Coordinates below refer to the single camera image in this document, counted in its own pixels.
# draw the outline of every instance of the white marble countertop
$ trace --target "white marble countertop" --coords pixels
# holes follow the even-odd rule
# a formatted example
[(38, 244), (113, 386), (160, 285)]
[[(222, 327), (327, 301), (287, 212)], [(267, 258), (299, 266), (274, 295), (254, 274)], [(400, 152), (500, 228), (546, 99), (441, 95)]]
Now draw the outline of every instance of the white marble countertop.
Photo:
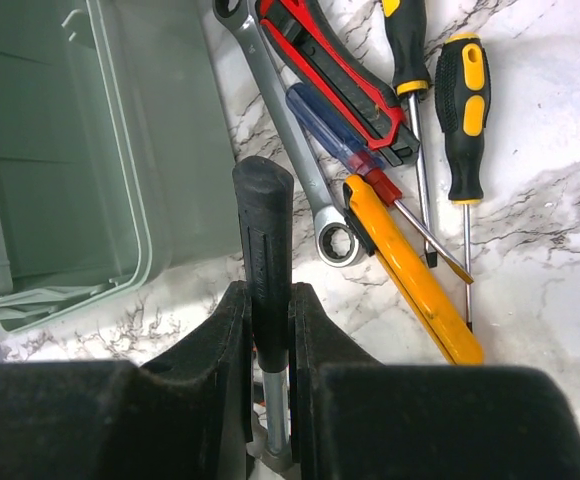
[[(203, 22), (239, 158), (258, 154), (290, 168), (245, 60), (203, 2)], [(347, 47), (389, 82), (392, 60), (380, 3), (327, 0)], [(427, 51), (434, 72), (444, 40), (476, 31), (492, 73), (493, 100), (481, 169), (485, 200), (473, 209), (475, 332), (490, 364), (528, 365), (552, 376), (580, 424), (580, 2), (427, 0)], [(291, 74), (283, 69), (284, 78)], [(461, 212), (447, 200), (449, 172), (432, 96), (422, 105), (438, 236), (461, 258)], [(322, 155), (338, 184), (345, 172)], [(390, 172), (417, 208), (414, 168)], [(296, 184), (294, 281), (310, 282), (330, 317), (386, 363), (443, 362), (374, 258), (337, 270), (314, 248), (312, 220)], [(405, 228), (414, 244), (420, 240)], [(460, 281), (435, 272), (457, 307)], [(202, 322), (227, 284), (242, 278), (240, 255), (166, 272), (138, 293), (2, 344), (11, 361), (128, 358), (161, 353)]]

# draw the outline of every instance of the wrench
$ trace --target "wrench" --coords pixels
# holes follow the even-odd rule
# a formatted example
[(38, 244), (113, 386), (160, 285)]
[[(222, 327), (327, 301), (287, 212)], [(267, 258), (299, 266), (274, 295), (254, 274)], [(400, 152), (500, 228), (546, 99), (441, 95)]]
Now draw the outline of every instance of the wrench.
[[(238, 0), (230, 9), (229, 0), (214, 0), (214, 15), (236, 38), (248, 61), (255, 82), (261, 91), (281, 143), (306, 194), (314, 223), (317, 252), (332, 267), (347, 267), (357, 263), (364, 254), (359, 239), (347, 227), (341, 206), (332, 196), (318, 160), (301, 126), (285, 102), (285, 90), (259, 28), (254, 5), (250, 0)], [(335, 251), (332, 238), (343, 230), (350, 239), (350, 249), (344, 255)]]

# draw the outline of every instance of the red and black tool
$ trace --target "red and black tool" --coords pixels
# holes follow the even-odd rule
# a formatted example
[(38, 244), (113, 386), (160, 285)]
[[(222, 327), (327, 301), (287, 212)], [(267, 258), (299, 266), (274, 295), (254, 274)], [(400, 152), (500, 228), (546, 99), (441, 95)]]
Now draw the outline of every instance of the red and black tool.
[(405, 125), (395, 91), (345, 48), (318, 0), (257, 0), (257, 15), (277, 54), (392, 166), (416, 160), (419, 142)]

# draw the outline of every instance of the yellow and black screwdriver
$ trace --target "yellow and black screwdriver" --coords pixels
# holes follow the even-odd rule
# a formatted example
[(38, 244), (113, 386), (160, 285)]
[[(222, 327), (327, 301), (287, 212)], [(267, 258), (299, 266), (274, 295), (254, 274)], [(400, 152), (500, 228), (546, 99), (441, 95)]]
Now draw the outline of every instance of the yellow and black screwdriver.
[[(463, 205), (463, 240), (469, 273), (470, 205), (483, 198), (479, 168), (490, 111), (490, 70), (478, 35), (459, 34), (445, 43), (437, 63), (435, 89), (437, 117), (445, 134), (446, 156), (452, 175), (448, 198)], [(466, 323), (472, 330), (470, 285), (466, 285)]]
[[(430, 86), (430, 74), (426, 68), (423, 52), (428, 21), (426, 5), (424, 0), (382, 0), (382, 4), (386, 36), (394, 57), (392, 86), (399, 98), (407, 98), (410, 126), (419, 140), (416, 168), (421, 219), (426, 228), (434, 232), (419, 120), (419, 97)], [(429, 242), (425, 242), (424, 249), (428, 266), (435, 267), (437, 252)]]

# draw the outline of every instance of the black rubber grip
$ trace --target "black rubber grip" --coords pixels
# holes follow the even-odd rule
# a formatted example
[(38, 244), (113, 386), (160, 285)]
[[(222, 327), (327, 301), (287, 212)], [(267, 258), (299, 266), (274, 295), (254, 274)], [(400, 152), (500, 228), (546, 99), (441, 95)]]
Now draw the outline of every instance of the black rubber grip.
[[(392, 86), (400, 94), (426, 90), (430, 85), (423, 52), (427, 22), (424, 0), (401, 0), (398, 8), (386, 17), (386, 36), (394, 56)], [(425, 82), (426, 88), (407, 85), (410, 82)]]
[(259, 365), (288, 365), (288, 303), (292, 284), (292, 175), (271, 160), (248, 157), (232, 170), (252, 330)]
[[(464, 48), (472, 45), (481, 52), (476, 65), (483, 70), (484, 82), (480, 88), (466, 83)], [(482, 129), (477, 135), (466, 132), (468, 102), (475, 96), (483, 99)], [(490, 111), (490, 70), (485, 50), (475, 37), (460, 38), (446, 43), (441, 50), (435, 74), (435, 107), (441, 130), (445, 134), (445, 150), (452, 174), (448, 198), (457, 203), (477, 202), (483, 198), (479, 169), (485, 147), (485, 128)]]

